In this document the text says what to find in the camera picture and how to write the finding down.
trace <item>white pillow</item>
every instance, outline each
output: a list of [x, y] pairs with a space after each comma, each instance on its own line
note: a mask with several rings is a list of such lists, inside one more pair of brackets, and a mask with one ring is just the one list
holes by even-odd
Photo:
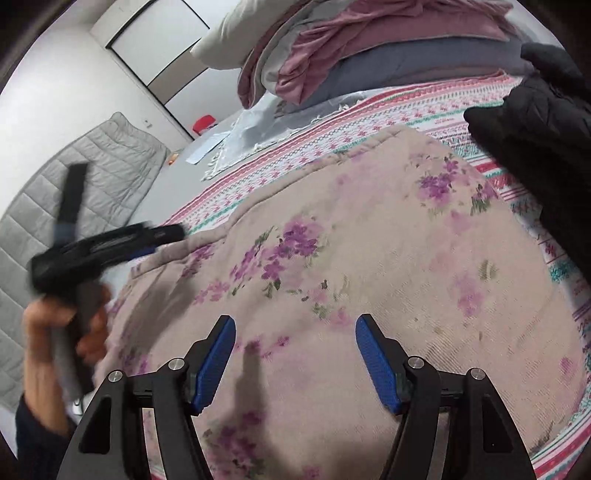
[[191, 54], [212, 69], [239, 69], [259, 39], [298, 1], [241, 0], [221, 24], [195, 44]]

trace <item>metal screw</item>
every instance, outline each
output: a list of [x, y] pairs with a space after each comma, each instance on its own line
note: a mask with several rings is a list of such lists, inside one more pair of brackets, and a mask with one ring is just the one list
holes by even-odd
[[168, 368], [171, 370], [181, 370], [184, 367], [184, 360], [182, 358], [174, 358], [168, 362]]
[[115, 370], [109, 374], [109, 382], [117, 383], [122, 378], [123, 372], [120, 372], [119, 370]]
[[473, 368], [470, 370], [470, 375], [474, 380], [484, 380], [486, 378], [486, 373], [480, 368]]
[[417, 356], [412, 356], [408, 359], [408, 364], [410, 368], [415, 368], [417, 370], [422, 369], [425, 366], [425, 361], [422, 358]]

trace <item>gray quilted mat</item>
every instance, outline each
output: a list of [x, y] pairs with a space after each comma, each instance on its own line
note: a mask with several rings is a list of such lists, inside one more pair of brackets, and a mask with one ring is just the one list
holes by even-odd
[[52, 243], [67, 166], [92, 165], [79, 222], [79, 235], [86, 237], [127, 224], [168, 153], [116, 113], [49, 160], [0, 219], [0, 402], [10, 410], [22, 393], [22, 312], [34, 296], [27, 264]]

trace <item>red object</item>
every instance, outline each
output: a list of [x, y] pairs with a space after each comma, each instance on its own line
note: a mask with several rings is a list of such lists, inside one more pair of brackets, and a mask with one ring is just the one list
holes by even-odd
[[195, 125], [193, 125], [193, 131], [197, 135], [201, 135], [205, 130], [215, 127], [216, 124], [216, 119], [214, 119], [214, 117], [206, 115], [195, 122]]

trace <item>black sleeve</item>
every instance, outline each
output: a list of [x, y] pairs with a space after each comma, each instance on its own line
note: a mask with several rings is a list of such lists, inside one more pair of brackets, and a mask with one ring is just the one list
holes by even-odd
[[[17, 458], [23, 480], [56, 480], [70, 438], [48, 431], [33, 416], [24, 397], [16, 415]], [[76, 428], [71, 422], [72, 432]]]

